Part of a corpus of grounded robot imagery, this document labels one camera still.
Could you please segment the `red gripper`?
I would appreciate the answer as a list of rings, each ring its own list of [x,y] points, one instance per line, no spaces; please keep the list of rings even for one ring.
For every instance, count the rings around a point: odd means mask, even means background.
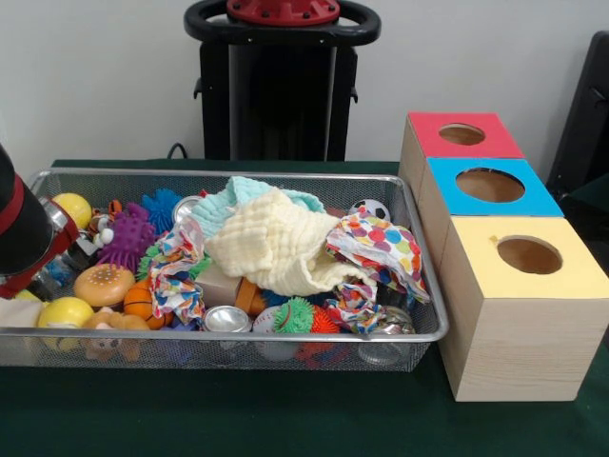
[[[75,243],[74,221],[49,199],[13,199],[1,211],[1,296],[27,290],[42,302],[58,289],[49,273],[56,257],[71,268],[89,268],[91,256]]]

